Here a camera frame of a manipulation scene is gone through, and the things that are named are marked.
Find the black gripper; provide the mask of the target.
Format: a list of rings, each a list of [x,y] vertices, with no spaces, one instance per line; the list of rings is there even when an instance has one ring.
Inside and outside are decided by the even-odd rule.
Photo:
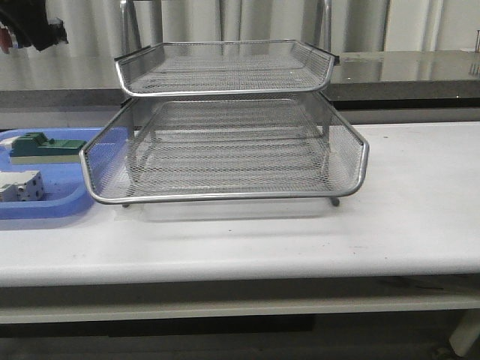
[[[16,36],[18,48],[34,47],[43,51],[58,44],[67,44],[64,22],[47,19],[46,1],[1,1],[1,27],[8,27]]]

